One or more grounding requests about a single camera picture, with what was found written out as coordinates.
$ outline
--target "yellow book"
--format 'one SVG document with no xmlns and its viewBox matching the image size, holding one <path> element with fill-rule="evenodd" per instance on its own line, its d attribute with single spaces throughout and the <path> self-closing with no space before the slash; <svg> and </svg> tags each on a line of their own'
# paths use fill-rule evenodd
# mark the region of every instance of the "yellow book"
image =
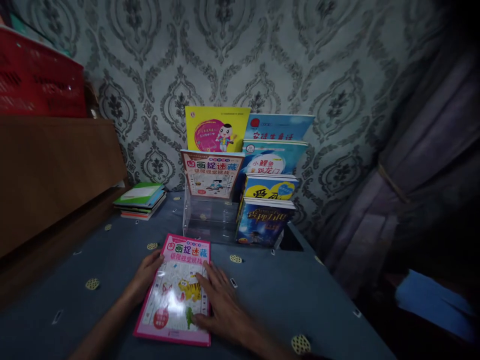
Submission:
<svg viewBox="0 0 480 360">
<path fill-rule="evenodd" d="M 249 107 L 185 106 L 188 150 L 241 153 Z"/>
</svg>

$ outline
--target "pink book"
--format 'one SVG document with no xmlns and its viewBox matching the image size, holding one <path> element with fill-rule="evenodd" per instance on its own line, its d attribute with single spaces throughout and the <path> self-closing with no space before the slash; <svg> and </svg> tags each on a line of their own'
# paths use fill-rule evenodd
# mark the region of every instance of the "pink book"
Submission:
<svg viewBox="0 0 480 360">
<path fill-rule="evenodd" d="M 207 277 L 210 243 L 174 234 L 166 236 L 165 256 L 148 290 L 133 335 L 170 343 L 209 347 L 210 334 L 192 323 L 192 315 L 210 315 L 207 294 L 195 277 Z"/>
</svg>

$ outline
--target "cartoon character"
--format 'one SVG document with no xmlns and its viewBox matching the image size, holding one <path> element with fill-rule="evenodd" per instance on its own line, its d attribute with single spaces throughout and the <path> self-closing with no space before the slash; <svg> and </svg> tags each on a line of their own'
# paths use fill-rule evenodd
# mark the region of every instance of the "cartoon character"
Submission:
<svg viewBox="0 0 480 360">
<path fill-rule="evenodd" d="M 218 136 L 216 137 L 215 141 L 220 142 L 220 151 L 222 153 L 227 152 L 227 146 L 229 144 L 233 144 L 233 138 L 236 136 L 232 136 L 233 128 L 230 124 L 223 124 L 223 126 L 218 131 Z"/>
<path fill-rule="evenodd" d="M 213 180 L 210 184 L 209 187 L 207 187 L 207 190 L 214 190 L 214 194 L 217 194 L 220 189 L 223 189 L 224 187 L 221 184 L 222 180 Z"/>
<path fill-rule="evenodd" d="M 219 190 L 222 188 L 221 182 L 222 180 L 213 180 L 208 188 L 211 190 Z"/>
<path fill-rule="evenodd" d="M 161 295 L 162 296 L 165 296 L 165 295 L 168 295 L 168 293 L 172 290 L 172 285 L 170 285 L 169 287 L 166 287 L 165 284 L 163 284 L 163 287 L 161 289 Z"/>
<path fill-rule="evenodd" d="M 196 302 L 202 297 L 202 287 L 198 282 L 191 284 L 187 280 L 182 279 L 178 283 L 178 288 L 185 293 L 185 300 L 191 298 L 193 302 Z"/>
<path fill-rule="evenodd" d="M 260 244 L 263 241 L 258 231 L 252 231 L 250 233 L 250 239 L 252 244 Z"/>
<path fill-rule="evenodd" d="M 172 291 L 172 285 L 170 285 L 169 287 L 166 287 L 165 284 L 163 284 L 163 287 L 161 289 L 161 295 L 162 296 L 167 296 L 171 291 Z M 182 292 L 181 295 L 176 298 L 176 300 L 179 303 L 183 303 L 184 300 L 185 300 L 185 293 Z"/>
<path fill-rule="evenodd" d="M 194 315 L 194 312 L 192 311 L 192 308 L 189 306 L 186 308 L 186 324 L 188 325 L 188 330 L 190 330 L 190 325 L 193 324 L 194 322 L 192 321 L 192 316 Z"/>
</svg>

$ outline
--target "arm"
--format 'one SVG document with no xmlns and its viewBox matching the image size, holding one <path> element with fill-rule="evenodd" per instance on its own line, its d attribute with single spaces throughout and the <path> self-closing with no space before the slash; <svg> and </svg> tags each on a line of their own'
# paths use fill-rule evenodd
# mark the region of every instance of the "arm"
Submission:
<svg viewBox="0 0 480 360">
<path fill-rule="evenodd" d="M 164 256 L 160 250 L 154 251 L 140 264 L 132 281 L 108 312 L 96 323 L 95 327 L 83 339 L 69 360 L 99 359 L 105 348 L 123 326 L 132 310 L 144 300 L 157 269 L 162 265 Z"/>
<path fill-rule="evenodd" d="M 205 290 L 213 308 L 213 316 L 193 316 L 194 324 L 211 333 L 240 344 L 265 360 L 295 360 L 298 357 L 274 341 L 238 305 L 235 291 L 225 273 L 212 263 L 203 263 L 209 280 L 199 273 L 198 282 Z"/>
</svg>

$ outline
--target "wallpaper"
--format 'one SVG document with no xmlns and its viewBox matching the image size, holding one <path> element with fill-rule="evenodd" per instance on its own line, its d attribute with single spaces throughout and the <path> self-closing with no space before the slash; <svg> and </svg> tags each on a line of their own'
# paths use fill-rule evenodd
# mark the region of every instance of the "wallpaper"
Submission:
<svg viewBox="0 0 480 360">
<path fill-rule="evenodd" d="M 433 0 L 28 0 L 85 66 L 132 183 L 184 187 L 185 106 L 314 114 L 294 222 L 311 242 L 385 144 L 435 55 Z"/>
</svg>

